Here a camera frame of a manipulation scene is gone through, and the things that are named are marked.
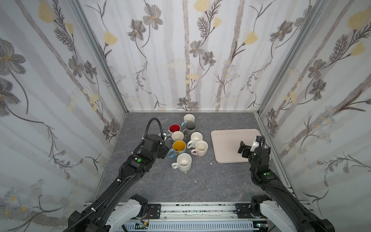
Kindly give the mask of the blue glass patterned mug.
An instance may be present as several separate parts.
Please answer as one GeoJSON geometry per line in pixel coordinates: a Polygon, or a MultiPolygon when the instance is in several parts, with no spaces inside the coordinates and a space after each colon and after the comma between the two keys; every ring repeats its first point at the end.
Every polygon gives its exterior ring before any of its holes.
{"type": "Polygon", "coordinates": [[[169,158],[174,158],[184,153],[186,150],[186,143],[184,141],[176,141],[173,143],[172,148],[167,153],[169,158]]]}

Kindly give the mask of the light grey mug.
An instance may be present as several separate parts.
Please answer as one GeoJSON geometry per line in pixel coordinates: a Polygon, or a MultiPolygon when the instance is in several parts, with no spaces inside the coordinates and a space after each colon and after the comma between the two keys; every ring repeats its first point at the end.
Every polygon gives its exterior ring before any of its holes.
{"type": "Polygon", "coordinates": [[[175,131],[171,135],[173,141],[182,141],[184,139],[184,134],[181,131],[175,131]]]}

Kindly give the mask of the white mug red inside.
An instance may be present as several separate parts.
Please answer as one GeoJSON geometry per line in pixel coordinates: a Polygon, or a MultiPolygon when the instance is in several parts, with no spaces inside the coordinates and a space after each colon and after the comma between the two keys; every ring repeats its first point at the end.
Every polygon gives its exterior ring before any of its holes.
{"type": "Polygon", "coordinates": [[[171,124],[168,128],[169,134],[173,134],[174,132],[180,131],[181,126],[179,124],[171,124]]]}

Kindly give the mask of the cream round mug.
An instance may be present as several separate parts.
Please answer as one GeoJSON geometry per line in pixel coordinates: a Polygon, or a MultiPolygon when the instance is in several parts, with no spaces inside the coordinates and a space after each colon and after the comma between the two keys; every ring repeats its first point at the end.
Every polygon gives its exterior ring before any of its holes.
{"type": "Polygon", "coordinates": [[[192,165],[192,157],[189,154],[183,153],[177,157],[176,162],[172,163],[173,169],[179,169],[182,172],[188,172],[192,165]]]}

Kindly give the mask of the beige plastic tray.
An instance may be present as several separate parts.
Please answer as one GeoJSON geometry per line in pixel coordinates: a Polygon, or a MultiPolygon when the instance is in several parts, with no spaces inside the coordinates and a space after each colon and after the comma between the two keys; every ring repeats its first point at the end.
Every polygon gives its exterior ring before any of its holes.
{"type": "Polygon", "coordinates": [[[215,159],[218,163],[242,163],[248,162],[238,153],[240,142],[251,146],[257,136],[261,133],[257,129],[240,130],[214,130],[211,132],[211,139],[215,159]]]}

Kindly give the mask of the dark grey mug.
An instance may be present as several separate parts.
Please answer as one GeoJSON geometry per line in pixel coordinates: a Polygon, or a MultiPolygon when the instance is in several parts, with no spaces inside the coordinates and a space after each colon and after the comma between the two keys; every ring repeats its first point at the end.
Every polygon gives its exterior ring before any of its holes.
{"type": "Polygon", "coordinates": [[[195,132],[196,127],[197,127],[197,125],[196,125],[195,122],[186,122],[186,123],[183,124],[184,129],[182,130],[182,132],[185,135],[186,139],[190,139],[192,133],[195,132]]]}

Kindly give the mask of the light blue mug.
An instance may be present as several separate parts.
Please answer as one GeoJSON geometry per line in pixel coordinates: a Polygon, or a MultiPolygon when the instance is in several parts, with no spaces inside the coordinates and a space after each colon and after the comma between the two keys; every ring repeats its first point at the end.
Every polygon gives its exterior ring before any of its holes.
{"type": "Polygon", "coordinates": [[[183,117],[183,123],[181,124],[181,126],[184,128],[185,124],[187,124],[188,122],[194,122],[194,120],[195,116],[193,114],[186,114],[183,117]]]}

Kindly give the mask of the pink mug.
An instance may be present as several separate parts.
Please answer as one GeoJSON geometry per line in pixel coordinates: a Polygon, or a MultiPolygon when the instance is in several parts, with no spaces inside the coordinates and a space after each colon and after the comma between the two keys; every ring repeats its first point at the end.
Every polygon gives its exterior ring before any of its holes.
{"type": "Polygon", "coordinates": [[[195,149],[191,151],[191,154],[199,156],[199,157],[203,157],[207,153],[208,147],[209,146],[207,142],[198,141],[195,145],[195,149]]]}

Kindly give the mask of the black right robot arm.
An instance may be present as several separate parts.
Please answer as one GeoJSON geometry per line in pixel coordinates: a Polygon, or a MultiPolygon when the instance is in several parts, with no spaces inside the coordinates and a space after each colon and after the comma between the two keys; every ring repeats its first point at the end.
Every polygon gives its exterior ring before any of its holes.
{"type": "Polygon", "coordinates": [[[269,168],[271,148],[265,144],[264,136],[257,136],[251,146],[241,141],[238,153],[250,163],[252,182],[267,193],[252,197],[252,216],[266,217],[282,232],[335,231],[328,219],[320,219],[308,210],[269,168]]]}

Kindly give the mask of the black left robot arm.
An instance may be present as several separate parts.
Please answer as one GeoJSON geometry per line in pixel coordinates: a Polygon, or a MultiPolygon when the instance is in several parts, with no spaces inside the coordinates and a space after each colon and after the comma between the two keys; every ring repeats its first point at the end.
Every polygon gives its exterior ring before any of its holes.
{"type": "Polygon", "coordinates": [[[68,218],[66,232],[108,232],[113,230],[109,217],[120,202],[121,197],[145,173],[149,172],[156,159],[164,159],[170,150],[165,145],[164,133],[149,134],[142,138],[127,160],[121,164],[118,175],[111,185],[91,205],[82,212],[74,211],[68,218]]]}

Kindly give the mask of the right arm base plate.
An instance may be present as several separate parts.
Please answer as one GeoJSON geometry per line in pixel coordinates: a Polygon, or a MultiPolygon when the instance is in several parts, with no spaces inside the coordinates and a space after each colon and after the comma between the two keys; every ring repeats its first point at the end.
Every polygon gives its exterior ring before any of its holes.
{"type": "Polygon", "coordinates": [[[254,215],[253,211],[250,208],[250,204],[237,203],[235,204],[236,210],[235,214],[238,219],[247,219],[247,218],[261,218],[260,215],[254,215]]]}

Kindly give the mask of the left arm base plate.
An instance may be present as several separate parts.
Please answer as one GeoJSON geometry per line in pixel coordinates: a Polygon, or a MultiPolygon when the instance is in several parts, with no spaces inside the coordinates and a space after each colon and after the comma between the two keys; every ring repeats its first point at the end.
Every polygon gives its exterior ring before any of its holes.
{"type": "Polygon", "coordinates": [[[148,204],[145,219],[160,219],[161,204],[148,204]]]}

